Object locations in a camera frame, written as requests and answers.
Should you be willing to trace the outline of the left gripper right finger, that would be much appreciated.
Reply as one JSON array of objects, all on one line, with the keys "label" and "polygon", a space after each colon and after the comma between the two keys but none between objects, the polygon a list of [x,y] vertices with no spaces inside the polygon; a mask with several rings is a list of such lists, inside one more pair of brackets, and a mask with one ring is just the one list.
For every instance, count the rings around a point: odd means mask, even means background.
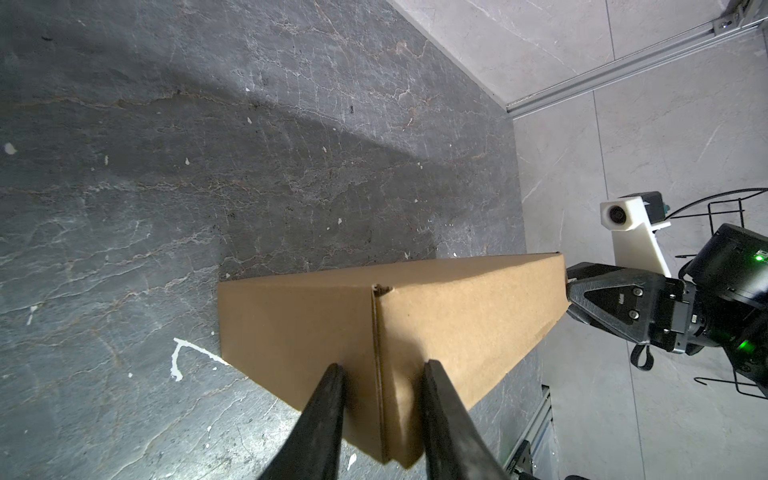
[{"label": "left gripper right finger", "polygon": [[506,479],[478,433],[444,367],[424,365],[422,435],[429,479]]}]

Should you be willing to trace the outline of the brown cardboard box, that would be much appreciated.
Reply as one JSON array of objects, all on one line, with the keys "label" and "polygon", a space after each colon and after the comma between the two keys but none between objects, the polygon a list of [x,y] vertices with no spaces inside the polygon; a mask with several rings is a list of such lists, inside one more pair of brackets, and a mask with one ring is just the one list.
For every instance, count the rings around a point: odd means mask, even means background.
[{"label": "brown cardboard box", "polygon": [[331,364],[346,373],[344,436],[381,463],[422,455],[427,361],[463,405],[485,397],[565,314],[559,253],[430,259],[222,282],[223,359],[295,409]]}]

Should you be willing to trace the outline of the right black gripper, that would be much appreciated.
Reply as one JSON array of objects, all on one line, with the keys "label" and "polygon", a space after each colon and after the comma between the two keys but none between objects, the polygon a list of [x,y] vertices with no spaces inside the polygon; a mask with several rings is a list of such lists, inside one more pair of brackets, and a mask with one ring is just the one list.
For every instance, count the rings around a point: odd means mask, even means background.
[{"label": "right black gripper", "polygon": [[566,269],[567,313],[639,345],[694,356],[714,347],[697,288],[662,274],[582,262]]}]

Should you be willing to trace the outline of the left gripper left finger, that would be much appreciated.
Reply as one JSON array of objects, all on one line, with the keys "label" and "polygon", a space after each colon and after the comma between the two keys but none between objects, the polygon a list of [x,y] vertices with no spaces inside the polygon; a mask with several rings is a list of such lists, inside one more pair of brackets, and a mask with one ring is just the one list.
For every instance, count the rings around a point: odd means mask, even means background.
[{"label": "left gripper left finger", "polygon": [[259,479],[337,479],[345,400],[345,371],[333,363]]}]

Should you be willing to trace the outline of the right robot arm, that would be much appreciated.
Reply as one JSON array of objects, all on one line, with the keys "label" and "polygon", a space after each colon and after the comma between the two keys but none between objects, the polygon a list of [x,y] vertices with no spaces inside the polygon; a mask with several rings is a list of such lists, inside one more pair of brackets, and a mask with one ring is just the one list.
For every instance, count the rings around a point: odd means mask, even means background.
[{"label": "right robot arm", "polygon": [[693,356],[720,348],[736,390],[767,395],[767,239],[723,223],[675,278],[582,262],[567,270],[568,313],[633,344],[631,364],[654,365],[652,348]]}]

